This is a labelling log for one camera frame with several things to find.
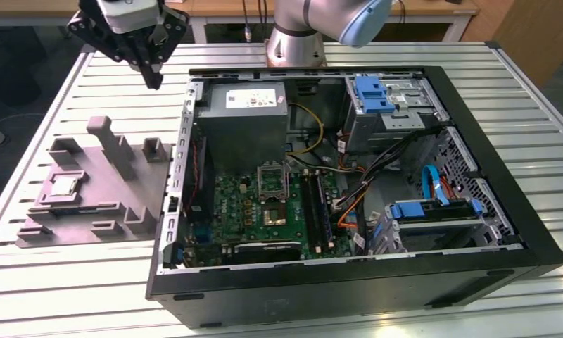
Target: wooden table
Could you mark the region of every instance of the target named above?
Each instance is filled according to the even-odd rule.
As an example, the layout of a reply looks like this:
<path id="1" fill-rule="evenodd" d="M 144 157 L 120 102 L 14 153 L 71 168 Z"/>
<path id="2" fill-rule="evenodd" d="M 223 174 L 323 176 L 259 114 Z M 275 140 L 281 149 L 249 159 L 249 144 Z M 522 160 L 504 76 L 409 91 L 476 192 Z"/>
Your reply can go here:
<path id="1" fill-rule="evenodd" d="M 51 26 L 67 25 L 78 11 L 79 0 L 0 0 L 0 26 Z M 471 18 L 479 14 L 473 0 L 464 0 L 461 5 L 445 0 L 404 0 L 407 5 L 407 23 L 449 23 L 444 36 L 445 42 L 459 42 Z M 275 0 L 269 3 L 269 22 L 273 23 Z M 205 26 L 215 23 L 244 23 L 241 0 L 187 0 L 183 4 L 169 4 L 192 17 L 196 43 L 207 43 Z M 249 23 L 257 23 L 257 0 L 247 0 Z M 401 7 L 393 7 L 389 23 L 400 22 Z"/>

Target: yellow wire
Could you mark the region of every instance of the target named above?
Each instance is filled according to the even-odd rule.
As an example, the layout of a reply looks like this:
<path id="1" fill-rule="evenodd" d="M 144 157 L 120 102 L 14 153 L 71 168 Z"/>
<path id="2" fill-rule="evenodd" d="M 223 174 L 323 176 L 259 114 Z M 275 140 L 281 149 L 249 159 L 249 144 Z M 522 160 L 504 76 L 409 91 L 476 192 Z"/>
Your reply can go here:
<path id="1" fill-rule="evenodd" d="M 317 124 L 320 125 L 320 138 L 317 139 L 317 142 L 315 143 L 315 145 L 311 146 L 307 149 L 287 152 L 287 154 L 299 155 L 299 154 L 305 154 L 309 151 L 312 151 L 313 149 L 316 149 L 316 147 L 320 145 L 321 141 L 324 140 L 324 122 L 321 122 L 321 119 L 317 117 L 316 113 L 308 107 L 305 107 L 303 104 L 289 104 L 289 106 L 297 106 L 304 111 L 307 111 L 311 114 L 311 116 L 313 116 L 313 118 L 317 121 Z"/>

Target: blue drive bracket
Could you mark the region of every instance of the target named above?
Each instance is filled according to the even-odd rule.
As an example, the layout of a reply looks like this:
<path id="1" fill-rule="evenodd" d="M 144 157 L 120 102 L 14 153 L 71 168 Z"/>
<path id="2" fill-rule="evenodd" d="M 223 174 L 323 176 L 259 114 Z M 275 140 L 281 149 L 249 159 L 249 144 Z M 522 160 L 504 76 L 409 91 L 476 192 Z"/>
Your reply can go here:
<path id="1" fill-rule="evenodd" d="M 476 214 L 479 216 L 481 216 L 484 214 L 484 212 L 485 212 L 485 209 L 484 209 L 484 206 L 483 206 L 483 202 L 479 201 L 477 199 L 473 199 L 471 201 L 471 203 L 472 203 L 472 207 L 473 207 L 473 210 L 475 210 Z"/>
<path id="2" fill-rule="evenodd" d="M 400 202 L 391 206 L 391 213 L 396 220 L 408 217 L 424 217 L 425 211 L 421 202 Z"/>
<path id="3" fill-rule="evenodd" d="M 397 108 L 388 99 L 388 88 L 379 76 L 355 77 L 355 92 L 364 103 L 364 113 L 395 113 Z"/>

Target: connector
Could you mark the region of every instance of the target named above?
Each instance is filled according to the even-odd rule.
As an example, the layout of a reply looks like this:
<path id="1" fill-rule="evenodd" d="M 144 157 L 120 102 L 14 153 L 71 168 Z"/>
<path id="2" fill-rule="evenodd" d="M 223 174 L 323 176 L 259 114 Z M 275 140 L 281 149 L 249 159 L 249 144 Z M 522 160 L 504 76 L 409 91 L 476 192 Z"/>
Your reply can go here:
<path id="1" fill-rule="evenodd" d="M 247 25 L 244 27 L 244 36 L 247 38 L 247 42 L 253 42 L 253 32 L 251 31 L 251 26 Z"/>

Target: white sticker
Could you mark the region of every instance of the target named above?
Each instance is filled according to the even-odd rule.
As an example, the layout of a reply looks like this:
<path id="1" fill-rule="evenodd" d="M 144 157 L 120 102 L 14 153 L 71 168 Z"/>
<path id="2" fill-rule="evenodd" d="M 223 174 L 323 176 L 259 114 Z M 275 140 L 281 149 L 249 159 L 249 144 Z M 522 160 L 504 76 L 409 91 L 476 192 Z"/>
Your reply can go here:
<path id="1" fill-rule="evenodd" d="M 391 101 L 392 102 L 407 102 L 404 95 L 391 95 Z"/>
<path id="2" fill-rule="evenodd" d="M 361 247 L 361 249 L 365 249 L 365 239 L 357 232 L 355 233 L 353 241 Z"/>
<path id="3" fill-rule="evenodd" d="M 279 105 L 275 89 L 231 90 L 225 99 L 225 108 L 264 108 Z"/>
<path id="4" fill-rule="evenodd" d="M 347 142 L 343 140 L 339 141 L 339 152 L 343 154 L 347 152 Z"/>
<path id="5" fill-rule="evenodd" d="M 369 215 L 369 222 L 377 222 L 377 220 L 380 220 L 381 216 L 383 215 L 379 212 L 372 211 L 372 214 Z"/>

